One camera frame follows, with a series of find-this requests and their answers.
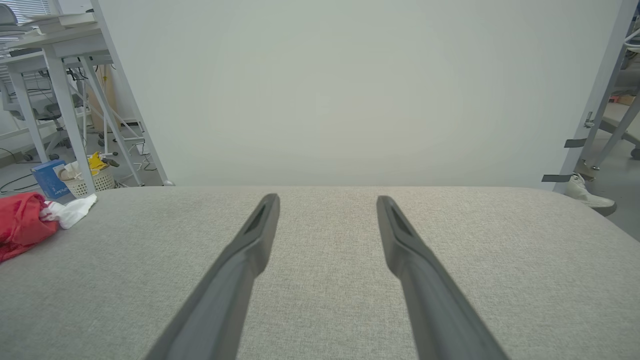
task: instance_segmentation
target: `white board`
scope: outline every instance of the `white board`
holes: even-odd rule
[[[622,2],[98,1],[177,185],[545,189]]]

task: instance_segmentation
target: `red bag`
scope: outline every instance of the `red bag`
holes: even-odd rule
[[[58,230],[57,221],[40,221],[40,210],[46,207],[39,193],[0,199],[0,263],[22,254]]]

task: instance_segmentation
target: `shoe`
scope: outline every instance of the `shoe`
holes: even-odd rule
[[[604,217],[613,214],[618,207],[616,202],[611,199],[589,193],[584,186],[584,178],[575,172],[571,175],[571,180],[569,180],[564,194],[589,206]]]

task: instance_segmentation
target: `basket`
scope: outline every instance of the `basket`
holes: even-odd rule
[[[98,172],[98,174],[92,176],[93,183],[95,184],[95,191],[100,192],[103,190],[113,189],[115,187],[116,183],[113,180],[113,175],[111,175],[110,168],[111,167],[103,168],[102,170],[100,170],[100,172]],[[87,191],[86,183],[84,182],[84,180],[63,180],[65,178],[68,178],[68,176],[66,176],[66,172],[66,169],[60,170],[60,172],[58,173],[58,178],[60,178],[60,181],[65,183],[67,188],[69,188],[69,191],[74,194],[76,198],[85,196],[87,194]]]

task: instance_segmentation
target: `black tape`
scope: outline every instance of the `black tape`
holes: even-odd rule
[[[587,139],[569,139],[564,143],[564,147],[583,147]]]
[[[571,175],[542,175],[543,183],[566,183],[571,180]]]

